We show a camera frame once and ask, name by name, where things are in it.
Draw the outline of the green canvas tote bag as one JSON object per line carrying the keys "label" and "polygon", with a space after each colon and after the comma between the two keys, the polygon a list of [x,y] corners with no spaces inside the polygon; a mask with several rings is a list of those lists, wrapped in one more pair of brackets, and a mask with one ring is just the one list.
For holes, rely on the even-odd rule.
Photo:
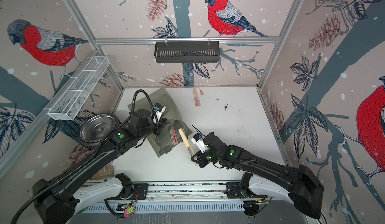
{"label": "green canvas tote bag", "polygon": [[156,155],[161,157],[183,142],[179,129],[182,129],[186,136],[192,134],[192,131],[183,121],[180,110],[166,88],[156,90],[149,95],[149,98],[155,105],[153,109],[158,117],[160,131],[159,134],[149,135],[147,140]]}

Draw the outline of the black grey wooden folding fan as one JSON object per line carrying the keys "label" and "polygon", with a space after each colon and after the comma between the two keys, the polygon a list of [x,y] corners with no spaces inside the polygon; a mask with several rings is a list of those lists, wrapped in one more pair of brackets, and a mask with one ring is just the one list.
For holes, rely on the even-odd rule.
{"label": "black grey wooden folding fan", "polygon": [[183,143],[184,143],[184,145],[185,145],[185,147],[186,147],[186,149],[187,149],[187,151],[188,151],[188,153],[190,155],[190,158],[192,158],[195,155],[195,153],[194,153],[194,151],[193,151],[193,149],[191,147],[191,144],[189,143],[189,140],[188,140],[184,130],[182,128],[180,128],[178,130],[178,132],[179,132],[179,134],[180,134],[180,136],[182,138],[182,141],[183,141]]}

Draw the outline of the pink wooden folding fan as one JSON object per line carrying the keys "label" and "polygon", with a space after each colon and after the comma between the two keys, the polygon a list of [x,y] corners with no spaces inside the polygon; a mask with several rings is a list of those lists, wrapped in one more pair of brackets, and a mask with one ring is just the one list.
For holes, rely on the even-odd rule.
{"label": "pink wooden folding fan", "polygon": [[196,107],[200,107],[201,106],[201,102],[200,102],[200,96],[204,95],[204,92],[202,89],[200,88],[197,88],[197,87],[193,87],[193,94],[194,94],[194,102],[195,102],[195,106]]}

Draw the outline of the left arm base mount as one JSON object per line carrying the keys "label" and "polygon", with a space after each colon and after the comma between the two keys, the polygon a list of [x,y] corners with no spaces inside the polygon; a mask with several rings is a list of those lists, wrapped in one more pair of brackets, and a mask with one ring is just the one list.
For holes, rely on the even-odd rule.
{"label": "left arm base mount", "polygon": [[117,200],[145,200],[147,196],[148,183],[133,182],[126,174],[115,176],[122,184],[122,190],[116,197]]}

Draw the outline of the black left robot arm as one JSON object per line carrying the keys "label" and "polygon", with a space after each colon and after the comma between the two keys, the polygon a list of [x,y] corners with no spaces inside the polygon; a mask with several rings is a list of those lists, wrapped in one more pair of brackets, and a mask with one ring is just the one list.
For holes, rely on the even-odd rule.
{"label": "black left robot arm", "polygon": [[158,135],[165,107],[152,111],[139,109],[120,126],[102,137],[98,148],[72,168],[51,180],[41,179],[33,185],[34,207],[45,224],[64,224],[75,214],[80,199],[75,192],[105,165],[124,155],[141,139]]}

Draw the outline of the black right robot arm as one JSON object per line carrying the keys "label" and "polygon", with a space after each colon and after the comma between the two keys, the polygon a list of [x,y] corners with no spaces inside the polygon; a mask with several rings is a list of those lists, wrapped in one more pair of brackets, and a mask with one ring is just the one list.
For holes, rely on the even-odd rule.
{"label": "black right robot arm", "polygon": [[255,216],[251,210],[256,198],[279,198],[295,206],[302,214],[321,219],[324,186],[310,170],[277,164],[249,151],[227,145],[214,133],[197,133],[192,138],[199,150],[191,160],[204,168],[209,163],[221,168],[236,169],[244,174],[239,182],[228,182],[224,192],[230,199],[247,199],[245,210],[248,216]]}

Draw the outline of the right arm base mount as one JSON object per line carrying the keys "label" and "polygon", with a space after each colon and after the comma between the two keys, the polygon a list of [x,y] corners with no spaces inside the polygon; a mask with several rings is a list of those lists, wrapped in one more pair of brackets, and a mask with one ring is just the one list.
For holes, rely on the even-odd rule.
{"label": "right arm base mount", "polygon": [[243,177],[239,182],[227,182],[224,194],[227,195],[229,199],[266,199],[268,196],[257,195],[249,189],[249,181],[252,176],[252,173],[247,172],[243,174]]}

